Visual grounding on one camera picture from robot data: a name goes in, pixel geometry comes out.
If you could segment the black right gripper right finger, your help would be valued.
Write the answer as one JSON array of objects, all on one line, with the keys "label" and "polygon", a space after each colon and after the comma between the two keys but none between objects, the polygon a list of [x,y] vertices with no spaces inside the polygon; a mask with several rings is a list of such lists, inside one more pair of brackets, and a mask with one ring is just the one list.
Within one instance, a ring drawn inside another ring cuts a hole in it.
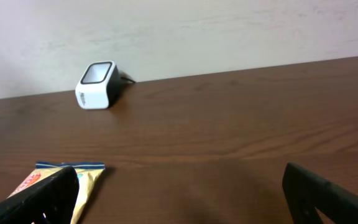
[{"label": "black right gripper right finger", "polygon": [[358,223],[358,195],[298,164],[286,165],[282,188],[294,223],[322,223],[318,211],[334,223]]}]

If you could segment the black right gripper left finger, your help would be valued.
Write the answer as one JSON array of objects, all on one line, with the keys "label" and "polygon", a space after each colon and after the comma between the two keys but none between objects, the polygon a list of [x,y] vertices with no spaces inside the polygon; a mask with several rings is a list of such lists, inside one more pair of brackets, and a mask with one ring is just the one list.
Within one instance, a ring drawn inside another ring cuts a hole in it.
[{"label": "black right gripper left finger", "polygon": [[0,224],[70,223],[78,192],[74,168],[65,167],[0,202]]}]

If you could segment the large yellow snack bag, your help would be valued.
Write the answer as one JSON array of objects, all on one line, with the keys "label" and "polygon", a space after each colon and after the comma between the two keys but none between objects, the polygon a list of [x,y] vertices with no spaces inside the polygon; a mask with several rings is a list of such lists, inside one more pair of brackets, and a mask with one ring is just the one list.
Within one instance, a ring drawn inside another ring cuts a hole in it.
[{"label": "large yellow snack bag", "polygon": [[25,190],[31,185],[40,182],[46,177],[58,172],[64,167],[71,166],[75,169],[78,182],[79,191],[77,200],[75,203],[73,215],[71,218],[71,224],[76,224],[80,219],[81,213],[90,198],[91,192],[98,177],[105,170],[103,162],[76,162],[76,163],[51,163],[44,161],[37,161],[35,163],[35,169],[22,181],[22,183],[10,194],[9,197]]}]

